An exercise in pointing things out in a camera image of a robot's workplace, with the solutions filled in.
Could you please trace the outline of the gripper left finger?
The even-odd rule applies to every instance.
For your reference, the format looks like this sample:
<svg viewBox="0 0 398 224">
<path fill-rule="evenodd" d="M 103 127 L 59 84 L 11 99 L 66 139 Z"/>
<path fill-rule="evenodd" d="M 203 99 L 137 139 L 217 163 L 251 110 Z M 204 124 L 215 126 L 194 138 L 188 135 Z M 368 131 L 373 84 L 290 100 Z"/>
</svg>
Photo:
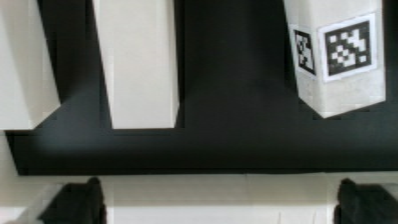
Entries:
<svg viewBox="0 0 398 224">
<path fill-rule="evenodd" d="M 107 205 L 98 177 L 68 183 L 39 215 L 43 224 L 107 224 Z"/>
</svg>

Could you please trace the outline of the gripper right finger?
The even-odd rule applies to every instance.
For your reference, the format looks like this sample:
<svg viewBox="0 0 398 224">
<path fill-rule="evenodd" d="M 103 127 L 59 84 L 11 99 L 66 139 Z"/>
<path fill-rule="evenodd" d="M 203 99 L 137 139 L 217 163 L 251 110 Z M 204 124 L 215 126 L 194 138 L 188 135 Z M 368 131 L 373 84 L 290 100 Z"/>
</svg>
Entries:
<svg viewBox="0 0 398 224">
<path fill-rule="evenodd" d="M 332 224 L 398 224 L 398 183 L 341 180 Z"/>
</svg>

